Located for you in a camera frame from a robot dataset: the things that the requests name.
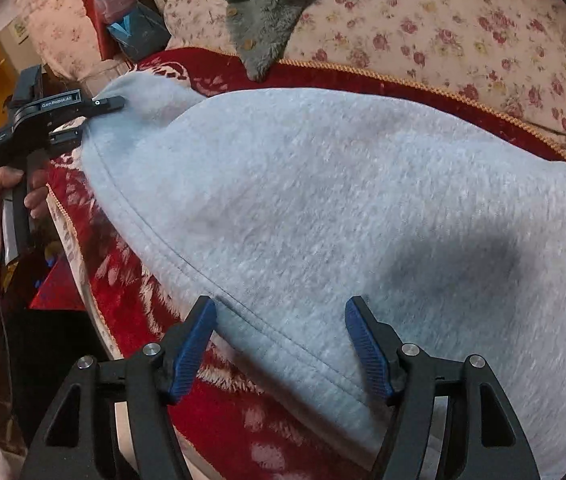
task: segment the red object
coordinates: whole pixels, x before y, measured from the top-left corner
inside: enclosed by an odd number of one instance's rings
[[[317,87],[380,94],[428,104],[477,124],[547,160],[566,160],[520,121],[453,94],[348,70],[276,64],[265,83],[249,81],[237,57],[200,48],[181,48],[151,56],[139,70],[189,80],[211,96],[226,91],[267,87]],[[76,231],[85,279],[98,315],[124,356],[161,337],[181,320],[189,305],[167,298],[156,279],[112,227],[98,207],[85,176],[71,156],[50,168],[50,186]],[[272,478],[350,480],[365,471],[340,457],[300,424],[283,406],[240,372],[210,343],[191,394],[170,410],[179,433],[226,480]]]
[[[82,0],[83,6],[85,6],[85,12],[87,13],[90,20],[92,20],[92,25],[96,31],[96,39],[98,41],[98,50],[100,52],[101,60],[112,59],[116,54],[120,53],[120,48],[118,43],[110,33],[108,32],[108,27],[99,18],[94,8],[94,0]]]
[[[29,307],[34,310],[85,310],[65,256],[56,261]]]

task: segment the gray fuzzy garment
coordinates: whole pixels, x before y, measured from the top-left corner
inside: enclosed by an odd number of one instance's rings
[[[309,0],[226,0],[226,24],[247,76],[262,80],[281,56]]]
[[[429,354],[486,357],[542,477],[563,476],[566,163],[393,98],[205,99],[146,73],[118,94],[83,141],[98,203],[174,298],[217,300],[239,367],[299,419],[371,465],[387,411],[343,320],[361,294]]]

